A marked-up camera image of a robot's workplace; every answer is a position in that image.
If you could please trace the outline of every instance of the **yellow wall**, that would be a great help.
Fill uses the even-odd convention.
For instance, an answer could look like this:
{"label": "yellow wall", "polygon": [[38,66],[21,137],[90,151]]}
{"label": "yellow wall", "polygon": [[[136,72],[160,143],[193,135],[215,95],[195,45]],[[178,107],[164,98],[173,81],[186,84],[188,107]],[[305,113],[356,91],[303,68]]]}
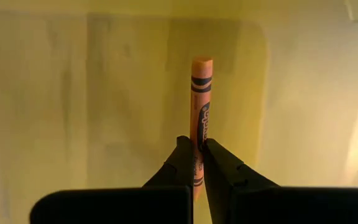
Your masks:
{"label": "yellow wall", "polygon": [[[260,26],[28,9],[0,11],[0,188],[7,192],[0,211],[8,220],[24,223],[54,190],[144,184],[175,138],[189,133],[195,55],[215,58],[209,136],[254,165],[267,66]],[[195,222],[210,221],[204,192]]]}
{"label": "yellow wall", "polygon": [[358,186],[358,24],[342,1],[266,12],[259,14],[270,57],[257,170],[282,185]]}
{"label": "yellow wall", "polygon": [[188,134],[198,54],[216,62],[211,137],[278,184],[358,185],[341,0],[90,2],[0,0],[0,223],[54,190],[142,185]]}

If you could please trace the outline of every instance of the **crayon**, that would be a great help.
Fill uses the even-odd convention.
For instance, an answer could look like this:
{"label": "crayon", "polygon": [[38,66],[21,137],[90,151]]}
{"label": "crayon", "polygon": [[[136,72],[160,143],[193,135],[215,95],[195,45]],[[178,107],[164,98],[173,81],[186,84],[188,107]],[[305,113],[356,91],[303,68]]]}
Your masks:
{"label": "crayon", "polygon": [[202,144],[207,138],[209,101],[211,100],[211,82],[213,61],[208,57],[198,57],[191,65],[191,110],[190,140],[194,150],[193,198],[197,200],[204,181]]}

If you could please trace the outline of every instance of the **crayon tip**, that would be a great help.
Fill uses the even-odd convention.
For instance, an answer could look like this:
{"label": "crayon tip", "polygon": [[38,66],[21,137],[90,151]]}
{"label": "crayon tip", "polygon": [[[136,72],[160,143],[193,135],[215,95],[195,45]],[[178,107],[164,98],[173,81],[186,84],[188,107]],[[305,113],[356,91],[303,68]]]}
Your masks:
{"label": "crayon tip", "polygon": [[212,77],[212,66],[211,57],[196,57],[191,64],[191,75],[195,78]]}

